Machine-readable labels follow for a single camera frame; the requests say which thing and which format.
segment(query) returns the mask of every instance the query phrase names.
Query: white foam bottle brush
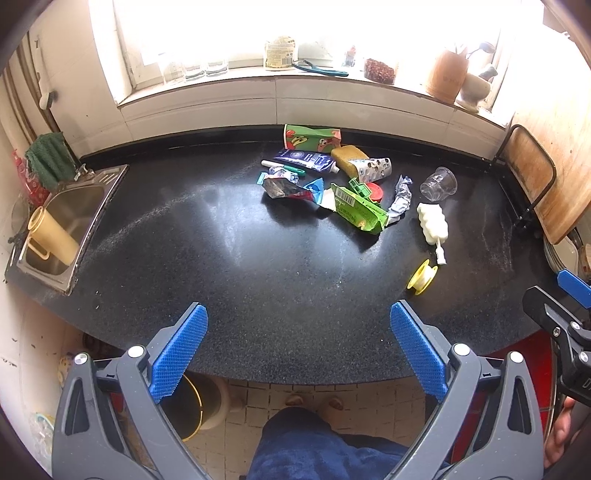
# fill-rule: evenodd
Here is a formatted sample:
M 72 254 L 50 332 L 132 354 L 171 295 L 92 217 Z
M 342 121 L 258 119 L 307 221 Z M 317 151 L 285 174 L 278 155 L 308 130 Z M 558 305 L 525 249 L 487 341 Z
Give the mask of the white foam bottle brush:
M 437 245 L 437 265 L 445 265 L 445 255 L 441 244 L 447 240 L 449 234 L 445 215 L 439 205 L 419 203 L 417 207 L 418 220 L 423 228 L 423 235 L 429 245 Z

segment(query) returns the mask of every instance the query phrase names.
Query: teal scissors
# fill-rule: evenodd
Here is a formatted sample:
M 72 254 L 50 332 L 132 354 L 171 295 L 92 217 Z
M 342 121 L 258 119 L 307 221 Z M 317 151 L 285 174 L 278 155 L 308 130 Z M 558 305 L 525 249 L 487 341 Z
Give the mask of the teal scissors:
M 321 69 L 313 63 L 310 63 L 308 60 L 297 60 L 293 63 L 293 66 L 299 70 L 303 70 L 304 72 L 320 73 L 322 75 L 328 75 L 330 77 L 349 76 L 349 72 L 343 72 L 342 70 Z

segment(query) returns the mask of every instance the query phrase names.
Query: wooden utensil holder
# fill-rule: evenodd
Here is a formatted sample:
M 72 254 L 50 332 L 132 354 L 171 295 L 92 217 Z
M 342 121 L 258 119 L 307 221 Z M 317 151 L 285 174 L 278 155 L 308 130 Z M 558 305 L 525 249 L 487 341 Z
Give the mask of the wooden utensil holder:
M 427 78 L 425 90 L 437 100 L 453 105 L 466 79 L 468 59 L 444 50 L 435 60 Z

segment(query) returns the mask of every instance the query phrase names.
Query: blue tube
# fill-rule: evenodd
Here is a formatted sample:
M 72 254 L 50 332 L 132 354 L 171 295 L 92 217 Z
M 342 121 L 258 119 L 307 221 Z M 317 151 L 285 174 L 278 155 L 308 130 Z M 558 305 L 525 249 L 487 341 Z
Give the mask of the blue tube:
M 320 173 L 337 173 L 339 171 L 335 160 L 330 155 L 318 152 L 305 152 L 302 150 L 281 150 L 275 157 L 275 160 L 293 163 L 300 167 L 316 170 Z

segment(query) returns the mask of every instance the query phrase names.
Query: green cloth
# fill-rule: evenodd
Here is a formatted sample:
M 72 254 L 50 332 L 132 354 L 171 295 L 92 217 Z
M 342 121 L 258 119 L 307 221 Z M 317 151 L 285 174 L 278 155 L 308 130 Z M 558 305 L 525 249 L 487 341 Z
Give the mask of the green cloth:
M 28 168 L 50 192 L 56 191 L 58 182 L 72 180 L 76 174 L 76 165 L 62 132 L 39 135 L 25 153 L 25 158 Z

